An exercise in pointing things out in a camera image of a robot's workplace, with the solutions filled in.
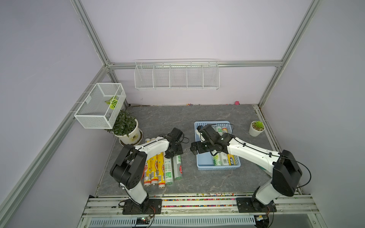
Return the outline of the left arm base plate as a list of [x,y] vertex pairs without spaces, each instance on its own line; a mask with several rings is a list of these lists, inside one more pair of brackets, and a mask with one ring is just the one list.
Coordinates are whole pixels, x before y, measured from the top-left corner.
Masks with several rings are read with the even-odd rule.
[[135,203],[132,199],[125,201],[123,215],[161,214],[162,200],[160,198],[147,198],[142,204]]

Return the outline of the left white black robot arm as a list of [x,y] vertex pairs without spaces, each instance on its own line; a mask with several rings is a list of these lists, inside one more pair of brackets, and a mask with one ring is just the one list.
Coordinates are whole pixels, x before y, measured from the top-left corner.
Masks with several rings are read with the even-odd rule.
[[170,159],[183,153],[181,130],[174,128],[169,134],[161,135],[142,145],[125,145],[110,169],[110,176],[123,187],[131,201],[138,206],[147,204],[149,196],[141,183],[145,163],[152,157],[165,153]]

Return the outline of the yellow plastic wrap roll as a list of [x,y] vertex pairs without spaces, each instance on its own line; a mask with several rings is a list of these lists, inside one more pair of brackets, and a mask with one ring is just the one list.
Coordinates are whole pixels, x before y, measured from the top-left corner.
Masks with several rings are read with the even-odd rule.
[[236,165],[234,156],[231,155],[231,154],[227,154],[227,156],[228,156],[228,159],[229,159],[230,166]]

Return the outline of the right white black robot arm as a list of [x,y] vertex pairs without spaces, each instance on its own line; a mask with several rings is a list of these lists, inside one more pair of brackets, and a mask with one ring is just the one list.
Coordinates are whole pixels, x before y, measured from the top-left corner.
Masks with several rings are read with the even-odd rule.
[[302,170],[291,152],[266,150],[229,133],[220,135],[210,124],[197,127],[195,132],[199,141],[191,144],[190,150],[194,155],[230,154],[255,163],[271,174],[271,179],[259,186],[251,198],[251,204],[256,210],[266,207],[280,196],[294,196]]

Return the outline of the light blue plastic basket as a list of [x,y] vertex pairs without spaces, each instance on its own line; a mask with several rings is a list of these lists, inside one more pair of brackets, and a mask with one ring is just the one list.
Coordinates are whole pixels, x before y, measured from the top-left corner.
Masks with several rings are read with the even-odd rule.
[[[229,134],[232,133],[232,124],[229,121],[197,121],[194,123],[195,141],[201,140],[197,128],[199,126],[206,126],[207,124],[213,125],[214,127],[220,126],[226,128]],[[234,156],[235,165],[216,166],[213,164],[213,156],[210,153],[197,154],[196,163],[200,171],[235,170],[241,167],[240,159],[237,156]]]

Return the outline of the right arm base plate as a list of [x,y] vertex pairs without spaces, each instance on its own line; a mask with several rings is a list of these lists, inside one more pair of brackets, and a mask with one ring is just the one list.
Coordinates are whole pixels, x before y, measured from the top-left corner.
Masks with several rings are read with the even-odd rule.
[[268,205],[264,205],[257,200],[253,200],[248,197],[241,197],[236,199],[236,204],[239,213],[270,213],[277,212],[274,201],[271,201]]

